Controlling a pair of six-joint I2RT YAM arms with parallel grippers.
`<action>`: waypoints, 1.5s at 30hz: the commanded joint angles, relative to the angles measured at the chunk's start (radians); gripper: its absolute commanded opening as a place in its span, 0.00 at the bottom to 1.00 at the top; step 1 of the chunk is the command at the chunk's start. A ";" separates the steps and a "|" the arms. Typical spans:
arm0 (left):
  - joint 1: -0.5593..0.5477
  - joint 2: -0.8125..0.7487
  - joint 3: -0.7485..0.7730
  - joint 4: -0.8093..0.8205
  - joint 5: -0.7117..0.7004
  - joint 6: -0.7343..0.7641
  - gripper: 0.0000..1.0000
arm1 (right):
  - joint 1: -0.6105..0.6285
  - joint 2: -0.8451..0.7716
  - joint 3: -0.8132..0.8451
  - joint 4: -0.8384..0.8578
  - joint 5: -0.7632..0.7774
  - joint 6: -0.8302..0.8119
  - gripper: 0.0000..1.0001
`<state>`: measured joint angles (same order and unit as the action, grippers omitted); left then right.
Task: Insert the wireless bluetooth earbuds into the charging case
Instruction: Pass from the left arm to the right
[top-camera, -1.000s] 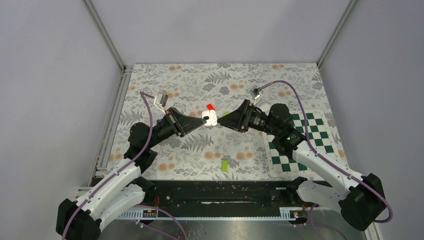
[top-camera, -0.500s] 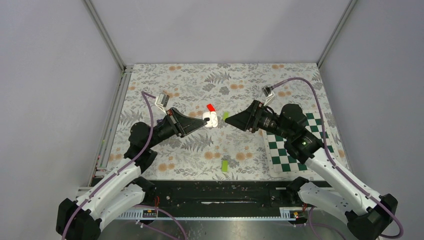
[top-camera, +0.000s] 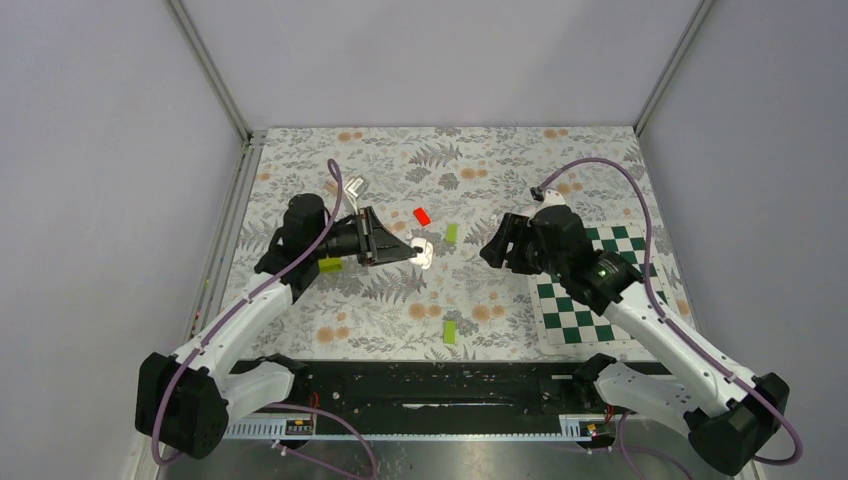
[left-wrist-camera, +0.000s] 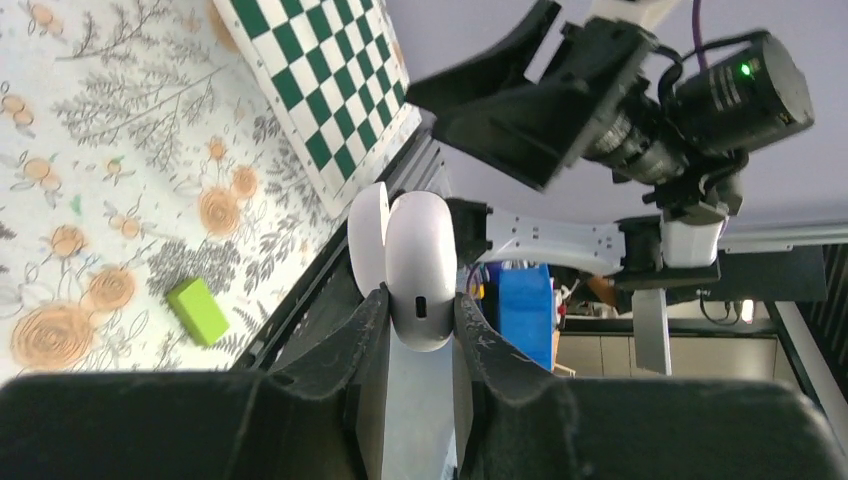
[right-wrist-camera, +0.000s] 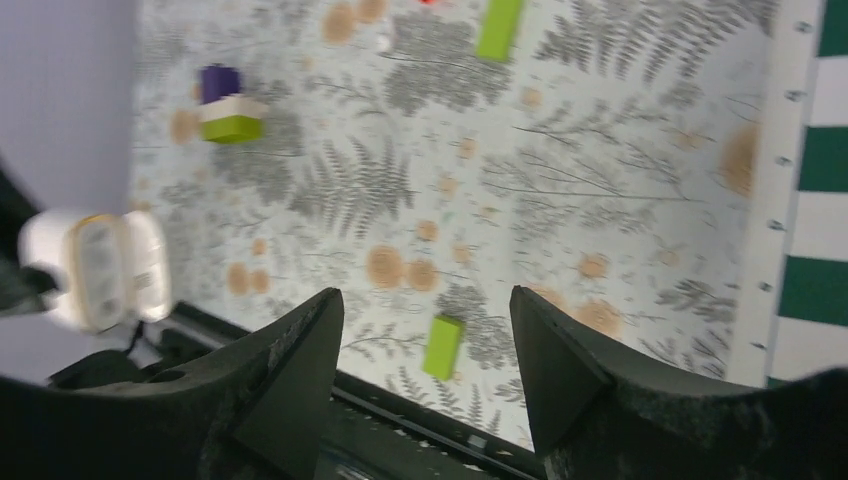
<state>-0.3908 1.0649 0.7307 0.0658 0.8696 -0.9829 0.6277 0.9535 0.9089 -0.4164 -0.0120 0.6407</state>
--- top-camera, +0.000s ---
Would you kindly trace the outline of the white oval earbud charging case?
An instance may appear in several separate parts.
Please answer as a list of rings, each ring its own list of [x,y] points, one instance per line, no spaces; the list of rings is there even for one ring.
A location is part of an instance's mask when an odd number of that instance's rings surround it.
[[[538,210],[539,210],[539,208],[537,206],[529,205],[529,206],[522,208],[520,210],[519,214],[521,216],[524,216],[524,217],[532,218],[532,217],[535,216],[535,214],[537,213]]]

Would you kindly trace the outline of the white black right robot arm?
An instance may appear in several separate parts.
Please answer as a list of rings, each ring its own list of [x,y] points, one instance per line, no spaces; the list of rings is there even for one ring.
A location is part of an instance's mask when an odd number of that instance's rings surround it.
[[[493,268],[552,276],[572,300],[622,328],[677,380],[657,380],[597,354],[576,374],[573,396],[583,410],[612,404],[635,411],[685,437],[703,461],[729,476],[777,433],[790,393],[784,379],[755,374],[666,310],[636,267],[594,246],[569,207],[549,206],[531,217],[505,214],[480,256]]]

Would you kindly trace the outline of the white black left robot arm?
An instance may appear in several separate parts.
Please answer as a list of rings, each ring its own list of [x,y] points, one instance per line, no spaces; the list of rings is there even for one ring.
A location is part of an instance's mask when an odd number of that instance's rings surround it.
[[[407,261],[427,269],[433,250],[423,238],[395,236],[370,207],[337,220],[320,196],[293,197],[240,297],[174,353],[152,353],[142,362],[136,430],[202,459],[244,417],[273,403],[301,409],[311,388],[305,366],[274,354],[236,373],[247,347],[316,280],[321,260],[353,257],[365,267]]]

